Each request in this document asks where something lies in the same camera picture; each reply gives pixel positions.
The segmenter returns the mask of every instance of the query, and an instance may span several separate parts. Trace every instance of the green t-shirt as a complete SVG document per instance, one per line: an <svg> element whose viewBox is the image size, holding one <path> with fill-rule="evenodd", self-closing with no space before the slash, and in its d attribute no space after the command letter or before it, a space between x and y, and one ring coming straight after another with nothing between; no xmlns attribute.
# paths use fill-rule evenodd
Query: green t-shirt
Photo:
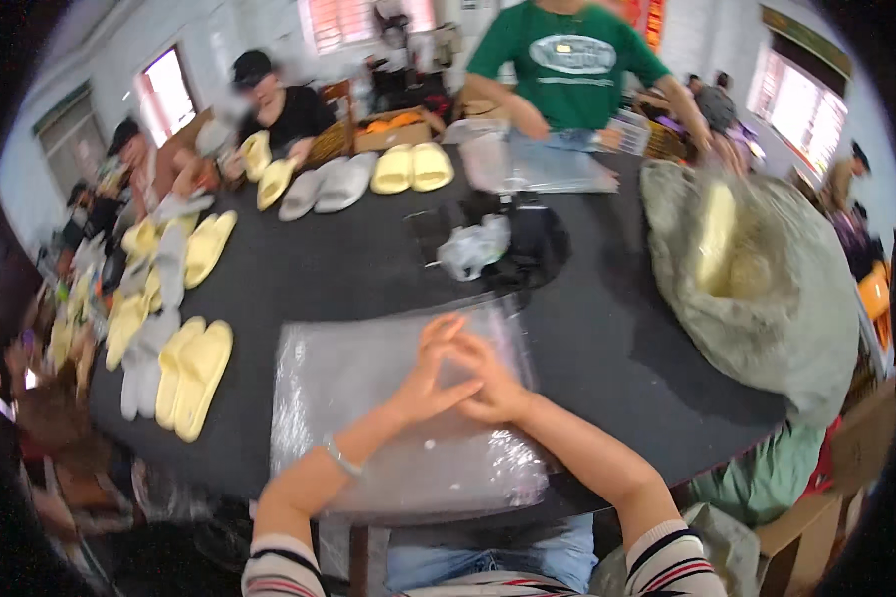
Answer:
<svg viewBox="0 0 896 597"><path fill-rule="evenodd" d="M533 0L501 11L468 72L496 78L511 60L515 92L544 115L553 130L603 129L620 105L624 71L646 87L669 75L630 25L601 6L554 14Z"/></svg>

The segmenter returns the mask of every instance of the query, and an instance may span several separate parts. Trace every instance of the person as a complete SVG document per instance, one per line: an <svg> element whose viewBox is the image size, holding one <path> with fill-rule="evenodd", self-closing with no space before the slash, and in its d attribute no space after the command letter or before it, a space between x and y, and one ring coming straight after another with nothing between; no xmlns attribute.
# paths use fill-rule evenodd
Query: person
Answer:
<svg viewBox="0 0 896 597"><path fill-rule="evenodd" d="M142 221L169 193L191 196L207 169L215 167L179 147L172 138L156 148L131 117L120 122L112 134L107 157L112 156L119 156L130 171L136 221Z"/></svg>
<svg viewBox="0 0 896 597"><path fill-rule="evenodd" d="M696 98L696 95L703 89L703 79L697 75L691 74L687 77L687 90Z"/></svg>
<svg viewBox="0 0 896 597"><path fill-rule="evenodd" d="M509 60L513 91L496 80ZM517 132L552 144L563 132L607 126L624 71L663 92L697 147L709 148L710 131L683 85L630 25L587 0L526 0L502 10L468 62L465 85L504 107Z"/></svg>
<svg viewBox="0 0 896 597"><path fill-rule="evenodd" d="M853 177L870 173L870 161L856 141L851 143L852 154L833 163L820 189L820 202L826 213L848 211L849 185Z"/></svg>
<svg viewBox="0 0 896 597"><path fill-rule="evenodd" d="M269 146L291 145L288 158L305 163L315 137L335 124L335 114L315 90L287 86L261 50L250 50L233 64L233 87L252 104L239 126L239 143L259 131L269 132Z"/></svg>
<svg viewBox="0 0 896 597"><path fill-rule="evenodd" d="M119 210L123 206L118 200L100 196L87 184L79 181L73 185L67 207L76 212L81 212L83 223L83 236L87 239L94 238L100 232L108 238L119 218Z"/></svg>
<svg viewBox="0 0 896 597"><path fill-rule="evenodd" d="M328 597L312 553L310 519L360 474L360 467L407 427L455 408L488 425L511 424L556 456L617 511L627 551L630 594L725 595L664 484L647 461L613 437L523 388L487 342L457 314L421 333L418 364L391 399L309 450L263 489L256 510L244 595ZM438 385L444 360L473 378ZM421 595L552 595L586 591L593 555L591 516L568 519L561 535L524 552L483 545L457 552L436 544L390 546L390 591Z"/></svg>
<svg viewBox="0 0 896 597"><path fill-rule="evenodd" d="M737 121L737 106L728 94L732 84L733 78L727 73L717 73L717 84L701 86L694 94L694 101L710 125L717 155L729 171L742 176L744 168L740 154L727 136L727 130Z"/></svg>

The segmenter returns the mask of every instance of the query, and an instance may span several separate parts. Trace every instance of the black table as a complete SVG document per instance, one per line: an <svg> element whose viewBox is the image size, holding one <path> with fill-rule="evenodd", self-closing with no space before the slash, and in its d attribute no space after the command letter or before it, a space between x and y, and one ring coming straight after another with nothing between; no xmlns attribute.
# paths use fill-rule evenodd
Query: black table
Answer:
<svg viewBox="0 0 896 597"><path fill-rule="evenodd" d="M426 194L370 192L337 214L281 222L256 209L255 185L220 193L210 211L239 221L208 278L188 291L183 320L201 315L232 326L223 380L192 444L154 421L119 411L122 371L96 367L90 408L97 426L144 460L218 493L256 498L268 481L275 358L287 321L359 320L431 307L484 292L441 268L422 267L405 216L473 191L457 153L451 185ZM640 159L599 157L620 174L615 195L548 195L570 233L560 275L530 293L522 311L540 391L609 432L650 462L669 485L730 460L776 430L783 397L715 370L657 292L638 197ZM605 503L571 475L554 475L531 519L590 512ZM518 511L496 523L524 519Z"/></svg>

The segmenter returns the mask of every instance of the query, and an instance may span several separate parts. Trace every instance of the plastic bag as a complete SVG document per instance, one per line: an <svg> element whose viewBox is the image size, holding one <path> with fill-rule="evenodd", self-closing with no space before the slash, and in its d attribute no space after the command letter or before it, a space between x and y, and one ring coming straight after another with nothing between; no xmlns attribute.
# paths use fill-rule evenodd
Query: plastic bag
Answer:
<svg viewBox="0 0 896 597"><path fill-rule="evenodd" d="M521 135L486 133L458 146L468 182L488 193L614 193L617 178L589 154L547 147Z"/></svg>
<svg viewBox="0 0 896 597"><path fill-rule="evenodd" d="M488 214L481 224L452 230L448 241L439 247L439 261L455 280L474 280L482 268L502 258L510 240L507 218Z"/></svg>
<svg viewBox="0 0 896 597"><path fill-rule="evenodd" d="M760 539L742 523L708 503L699 503L683 514L684 522L703 542L704 555L723 581L730 597L756 597L760 588L757 565ZM611 551L590 575L591 595L622 597L627 593L627 565L624 547Z"/></svg>
<svg viewBox="0 0 896 597"><path fill-rule="evenodd" d="M388 400L417 361L421 329L452 310L464 313L467 328L489 339L522 383L533 387L510 297L369 321L287 324L277 355L272 474ZM467 377L450 363L442 367L444 386ZM327 513L370 522L456 519L460 512L532 505L547 486L545 457L533 440L448 411L378 450Z"/></svg>
<svg viewBox="0 0 896 597"><path fill-rule="evenodd" d="M777 179L651 161L640 180L657 288L694 345L728 376L787 396L791 421L828 427L859 333L829 223Z"/></svg>

